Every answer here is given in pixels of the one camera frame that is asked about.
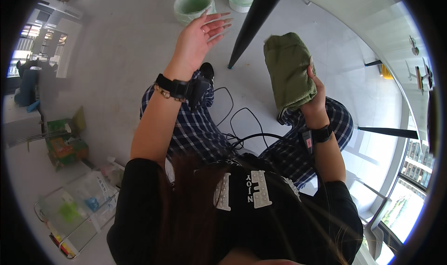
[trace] bracelet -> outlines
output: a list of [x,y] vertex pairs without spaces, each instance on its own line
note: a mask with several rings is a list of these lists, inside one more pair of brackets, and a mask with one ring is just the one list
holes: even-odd
[[[167,92],[166,90],[164,90],[163,88],[161,88],[159,85],[158,85],[158,83],[155,83],[154,84],[154,89],[156,90],[156,91],[158,91],[161,95],[163,95],[163,97],[165,97],[166,99],[169,99],[170,97],[171,97],[171,94],[169,93],[169,92]],[[184,103],[184,102],[186,102],[186,98],[183,98],[183,99],[179,99],[179,98],[175,98],[175,97],[172,97],[175,101],[179,101],[179,102],[182,102],[182,103]]]

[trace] blue plaid pants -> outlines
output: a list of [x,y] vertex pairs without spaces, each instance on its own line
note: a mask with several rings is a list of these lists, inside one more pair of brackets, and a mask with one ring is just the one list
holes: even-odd
[[[193,74],[196,79],[200,71]],[[142,97],[140,119],[149,99],[154,92],[150,86]],[[174,133],[169,144],[166,157],[169,161],[175,154],[186,153],[198,155],[204,163],[212,163],[230,155],[238,155],[237,151],[230,151],[231,143],[216,127],[208,108],[213,105],[214,92],[209,86],[203,95],[197,111],[191,112],[189,102],[182,103],[174,127]],[[348,144],[353,132],[352,117],[346,107],[334,99],[326,97],[326,111],[330,119],[340,150]],[[282,176],[292,179],[298,189],[315,176],[315,161],[313,156],[299,144],[301,129],[306,127],[304,115],[301,111],[284,111],[280,119],[281,124],[292,126],[284,136],[296,140],[296,144],[289,141],[278,140],[265,149],[259,158],[274,167]]]

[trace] black table leg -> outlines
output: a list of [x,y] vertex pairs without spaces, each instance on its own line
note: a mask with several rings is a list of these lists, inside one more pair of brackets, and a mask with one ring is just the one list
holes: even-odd
[[379,127],[359,127],[359,130],[396,136],[396,137],[404,137],[408,139],[419,139],[419,137],[417,136],[417,132],[414,130],[379,128]]
[[228,68],[231,69],[264,24],[279,0],[254,0],[237,36]]
[[374,62],[365,64],[365,67],[374,66],[374,65],[379,65],[379,64],[382,64],[382,61],[380,61],[380,60],[376,60],[376,61],[374,61]]

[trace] black watch strap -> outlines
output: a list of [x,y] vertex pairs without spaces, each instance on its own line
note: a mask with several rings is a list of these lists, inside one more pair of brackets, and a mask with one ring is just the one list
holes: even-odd
[[329,125],[321,128],[321,129],[313,129],[312,130],[312,140],[314,143],[324,143],[325,141],[329,141],[331,139],[332,129]]
[[188,99],[192,92],[192,87],[190,87],[189,82],[179,80],[171,81],[170,79],[165,78],[162,74],[158,75],[155,83],[157,83],[161,89],[168,91],[171,97],[178,99]]

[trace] hand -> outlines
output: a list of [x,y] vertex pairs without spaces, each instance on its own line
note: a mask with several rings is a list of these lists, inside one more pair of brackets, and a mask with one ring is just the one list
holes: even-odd
[[326,90],[325,85],[313,74],[312,67],[313,63],[311,56],[307,72],[309,78],[315,83],[317,94],[310,102],[301,106],[300,109],[305,116],[307,128],[320,129],[329,125],[329,117],[326,112]]
[[178,37],[174,55],[163,75],[171,80],[191,79],[193,72],[200,67],[208,51],[224,36],[220,34],[211,40],[210,38],[230,27],[231,24],[226,23],[233,19],[210,21],[228,14],[230,13],[207,15],[205,11],[202,16],[185,27]]

